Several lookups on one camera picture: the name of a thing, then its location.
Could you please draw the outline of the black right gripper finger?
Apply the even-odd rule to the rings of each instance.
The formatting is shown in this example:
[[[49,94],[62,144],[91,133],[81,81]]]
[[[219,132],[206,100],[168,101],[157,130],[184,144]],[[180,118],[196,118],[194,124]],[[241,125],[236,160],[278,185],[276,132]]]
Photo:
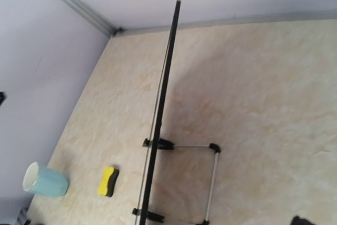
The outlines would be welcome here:
[[[315,224],[309,221],[308,219],[295,216],[291,221],[291,225],[315,225]]]

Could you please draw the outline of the white whiteboard black frame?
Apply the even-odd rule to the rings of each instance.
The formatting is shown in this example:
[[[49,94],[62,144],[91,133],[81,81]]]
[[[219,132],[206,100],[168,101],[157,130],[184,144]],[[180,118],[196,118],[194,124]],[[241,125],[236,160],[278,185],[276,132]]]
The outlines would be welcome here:
[[[160,141],[163,111],[165,106],[167,85],[169,81],[176,32],[179,23],[180,8],[181,0],[176,0],[172,25],[164,58],[164,64],[162,67],[160,82],[156,95],[155,110],[153,114],[150,136],[145,140],[145,147],[147,148],[147,151],[141,182],[141,190],[138,198],[137,207],[134,208],[132,211],[132,214],[135,215],[135,224],[146,224],[147,220],[148,205],[151,195],[156,155]]]

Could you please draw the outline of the yellow bone-shaped eraser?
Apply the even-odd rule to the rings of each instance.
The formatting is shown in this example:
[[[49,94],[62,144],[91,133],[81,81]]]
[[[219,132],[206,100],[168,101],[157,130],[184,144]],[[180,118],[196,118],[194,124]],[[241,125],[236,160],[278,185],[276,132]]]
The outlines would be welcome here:
[[[119,169],[115,167],[105,167],[103,170],[103,177],[98,187],[97,193],[105,197],[112,197],[117,178],[119,176]]]

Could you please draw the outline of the metal whiteboard stand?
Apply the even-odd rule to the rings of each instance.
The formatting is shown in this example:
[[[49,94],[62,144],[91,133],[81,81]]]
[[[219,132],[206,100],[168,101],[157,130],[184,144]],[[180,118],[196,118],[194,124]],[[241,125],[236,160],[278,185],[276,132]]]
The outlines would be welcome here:
[[[175,144],[160,138],[156,145],[145,139],[147,149],[141,190],[133,208],[135,224],[209,224],[216,169],[221,147],[215,143]],[[197,180],[206,180],[205,213],[188,218],[176,206],[178,193],[199,193]]]

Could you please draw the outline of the light blue mug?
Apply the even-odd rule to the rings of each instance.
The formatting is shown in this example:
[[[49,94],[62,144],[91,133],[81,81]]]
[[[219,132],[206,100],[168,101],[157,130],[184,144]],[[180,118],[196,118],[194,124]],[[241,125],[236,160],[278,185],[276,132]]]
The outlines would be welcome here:
[[[66,195],[69,185],[67,176],[37,162],[28,166],[22,183],[25,192],[48,197]]]

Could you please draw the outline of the left aluminium frame post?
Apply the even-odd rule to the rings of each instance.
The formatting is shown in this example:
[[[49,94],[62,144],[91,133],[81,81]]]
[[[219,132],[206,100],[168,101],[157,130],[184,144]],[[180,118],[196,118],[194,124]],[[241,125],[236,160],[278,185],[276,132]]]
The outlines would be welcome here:
[[[110,38],[116,35],[117,28],[106,20],[101,14],[93,10],[81,0],[61,0],[80,17],[85,19],[106,37]]]

